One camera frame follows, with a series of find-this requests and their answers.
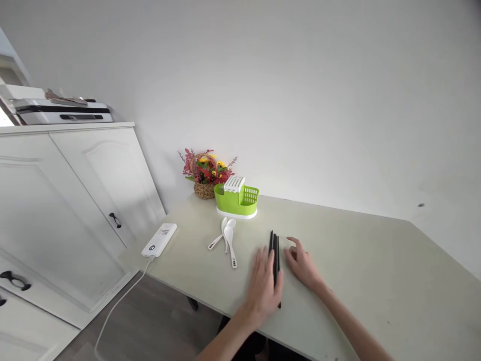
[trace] tabletop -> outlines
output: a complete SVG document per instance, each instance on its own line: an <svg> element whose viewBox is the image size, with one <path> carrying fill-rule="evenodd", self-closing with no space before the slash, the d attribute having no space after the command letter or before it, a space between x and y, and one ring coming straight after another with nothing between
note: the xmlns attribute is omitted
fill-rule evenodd
<svg viewBox="0 0 481 361"><path fill-rule="evenodd" d="M237 220L232 269L215 200L192 194L120 259L139 269L140 252L162 223L178 228L148 274L232 316L241 305L257 247L270 231L299 238L326 283L396 360L478 360L481 282L407 221L260 196L258 214ZM282 308L259 332L317 361L357 360L324 305L285 269Z"/></svg>

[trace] white cabinet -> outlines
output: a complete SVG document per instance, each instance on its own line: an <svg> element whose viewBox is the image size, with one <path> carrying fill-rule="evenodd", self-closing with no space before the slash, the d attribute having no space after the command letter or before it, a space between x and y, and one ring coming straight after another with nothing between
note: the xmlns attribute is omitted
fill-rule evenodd
<svg viewBox="0 0 481 361"><path fill-rule="evenodd" d="M127 247L165 216L133 128L51 137Z"/></svg>
<svg viewBox="0 0 481 361"><path fill-rule="evenodd" d="M48 134L0 138L0 286L85 327L131 277L125 245Z"/></svg>
<svg viewBox="0 0 481 361"><path fill-rule="evenodd" d="M0 288L0 359L53 360L77 329Z"/></svg>

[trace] wooden floor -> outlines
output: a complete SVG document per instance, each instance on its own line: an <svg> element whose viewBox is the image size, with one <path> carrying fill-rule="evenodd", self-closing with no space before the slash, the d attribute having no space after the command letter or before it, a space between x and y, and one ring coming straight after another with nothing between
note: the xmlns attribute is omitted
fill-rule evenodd
<svg viewBox="0 0 481 361"><path fill-rule="evenodd" d="M138 273L56 358L97 361L93 349L108 312ZM193 311L181 293L145 276L118 304L102 335L106 361L193 360L215 337L222 316L206 306Z"/></svg>

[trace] white cable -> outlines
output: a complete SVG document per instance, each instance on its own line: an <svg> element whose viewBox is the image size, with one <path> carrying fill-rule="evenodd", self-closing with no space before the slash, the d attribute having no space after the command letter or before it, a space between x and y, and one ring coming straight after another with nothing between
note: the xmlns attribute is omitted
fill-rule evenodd
<svg viewBox="0 0 481 361"><path fill-rule="evenodd" d="M140 276L140 278L137 280L137 282L135 282L132 287L129 288L129 290L127 292L125 292L123 294L122 297L120 297L120 299L117 301L117 303L115 303L115 305L112 307L112 309L110 310L109 314L107 315L107 318L105 319L105 322L104 322L104 325L102 326L102 329L100 330L100 333L99 333L99 337L97 338L97 342L95 343L95 347L94 347L94 355L95 357L100 360L100 361L105 361L103 357L100 356L99 352L97 351L97 347L99 345L99 342L100 342L100 338L102 337L102 334L104 332L104 328L105 328L105 325L107 324L107 321L109 320L109 317L110 315L112 314L113 310L117 307L117 305L119 304L120 301L122 301L124 299L125 296L127 296L127 293L129 293L131 291L132 288L134 288L137 283L140 282L140 280L142 278L144 278L145 276L145 273L147 272L147 269L149 268L150 264L152 263L152 261L154 260L154 256L150 256L149 257L149 263L147 263L147 266L145 267L145 270L144 270L144 273L142 274L142 276Z"/></svg>

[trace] left hand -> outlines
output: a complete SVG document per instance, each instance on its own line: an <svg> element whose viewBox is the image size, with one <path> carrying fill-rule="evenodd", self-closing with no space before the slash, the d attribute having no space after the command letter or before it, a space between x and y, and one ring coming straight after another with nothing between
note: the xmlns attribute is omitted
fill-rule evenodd
<svg viewBox="0 0 481 361"><path fill-rule="evenodd" d="M245 318L254 330L260 328L278 309L284 287L282 269L277 275L277 283L274 287L274 250L269 254L269 258L267 256L267 246L257 250L247 299L237 312L237 316Z"/></svg>

